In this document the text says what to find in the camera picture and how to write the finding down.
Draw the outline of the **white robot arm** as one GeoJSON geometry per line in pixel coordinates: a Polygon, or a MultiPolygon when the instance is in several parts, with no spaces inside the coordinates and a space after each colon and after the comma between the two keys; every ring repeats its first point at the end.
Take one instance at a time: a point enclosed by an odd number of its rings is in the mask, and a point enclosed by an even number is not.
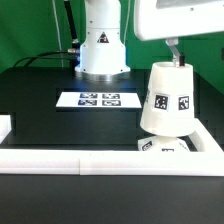
{"type": "MultiPolygon", "coordinates": [[[[109,81],[130,71],[120,40],[119,0],[84,0],[86,39],[76,75],[109,81]]],[[[178,60],[178,39],[224,31],[224,0],[134,0],[134,34],[141,41],[163,39],[178,60]]]]}

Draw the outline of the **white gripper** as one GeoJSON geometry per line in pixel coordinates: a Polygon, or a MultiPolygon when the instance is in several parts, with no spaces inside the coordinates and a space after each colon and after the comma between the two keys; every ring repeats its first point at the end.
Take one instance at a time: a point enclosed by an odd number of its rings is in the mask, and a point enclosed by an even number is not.
{"type": "Polygon", "coordinates": [[[175,66],[185,65],[183,37],[224,31],[224,0],[135,0],[134,33],[142,41],[166,39],[175,66]]]}

